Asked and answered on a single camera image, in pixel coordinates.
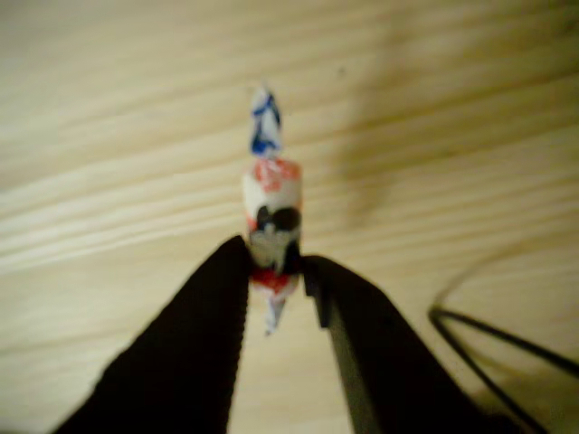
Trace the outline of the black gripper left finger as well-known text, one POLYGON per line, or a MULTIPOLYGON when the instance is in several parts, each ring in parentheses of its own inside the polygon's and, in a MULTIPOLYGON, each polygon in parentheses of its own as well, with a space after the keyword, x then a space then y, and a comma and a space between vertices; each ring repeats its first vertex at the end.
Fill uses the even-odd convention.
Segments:
POLYGON ((218 247, 57 432, 226 432, 250 271, 241 236, 218 247))

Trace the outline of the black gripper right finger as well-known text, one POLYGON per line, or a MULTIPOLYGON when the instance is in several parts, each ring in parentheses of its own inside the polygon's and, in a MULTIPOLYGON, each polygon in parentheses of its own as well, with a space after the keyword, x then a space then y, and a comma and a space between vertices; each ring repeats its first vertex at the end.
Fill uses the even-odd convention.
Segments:
POLYGON ((321 256, 301 269, 328 330, 356 433, 509 433, 442 368, 385 293, 321 256))

